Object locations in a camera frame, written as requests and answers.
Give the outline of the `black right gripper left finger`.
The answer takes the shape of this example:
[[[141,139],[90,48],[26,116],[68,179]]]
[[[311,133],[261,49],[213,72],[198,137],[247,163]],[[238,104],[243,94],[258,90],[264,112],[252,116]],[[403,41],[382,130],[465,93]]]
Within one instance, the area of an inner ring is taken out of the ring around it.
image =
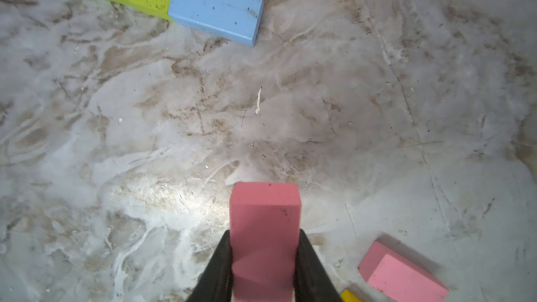
[[[226,230],[186,302],[230,302],[232,287],[232,248]]]

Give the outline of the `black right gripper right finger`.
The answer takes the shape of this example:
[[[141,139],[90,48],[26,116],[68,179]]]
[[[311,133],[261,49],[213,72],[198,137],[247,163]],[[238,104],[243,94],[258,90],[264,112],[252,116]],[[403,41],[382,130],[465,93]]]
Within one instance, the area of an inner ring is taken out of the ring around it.
[[[296,302],[342,302],[303,229],[296,252],[294,288]]]

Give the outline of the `pink block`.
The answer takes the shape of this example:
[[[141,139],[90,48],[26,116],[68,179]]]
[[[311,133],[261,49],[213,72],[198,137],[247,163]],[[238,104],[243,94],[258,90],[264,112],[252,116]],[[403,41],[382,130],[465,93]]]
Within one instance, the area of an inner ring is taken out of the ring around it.
[[[433,274],[375,241],[358,266],[364,281],[399,302],[444,302],[449,289]]]
[[[292,301],[302,200],[292,183],[236,183],[230,203],[235,301]]]

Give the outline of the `light blue block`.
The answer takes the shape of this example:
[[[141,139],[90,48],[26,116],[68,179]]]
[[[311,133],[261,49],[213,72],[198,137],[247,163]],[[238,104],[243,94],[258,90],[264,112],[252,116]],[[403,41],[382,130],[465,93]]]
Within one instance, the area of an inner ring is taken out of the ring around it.
[[[173,21],[220,38],[253,47],[264,0],[170,0]]]

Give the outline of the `yellow block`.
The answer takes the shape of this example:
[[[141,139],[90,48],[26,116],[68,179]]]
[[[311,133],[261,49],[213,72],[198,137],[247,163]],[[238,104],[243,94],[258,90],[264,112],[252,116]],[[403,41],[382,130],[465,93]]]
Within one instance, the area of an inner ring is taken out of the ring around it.
[[[362,302],[348,289],[341,292],[340,298],[343,302]]]

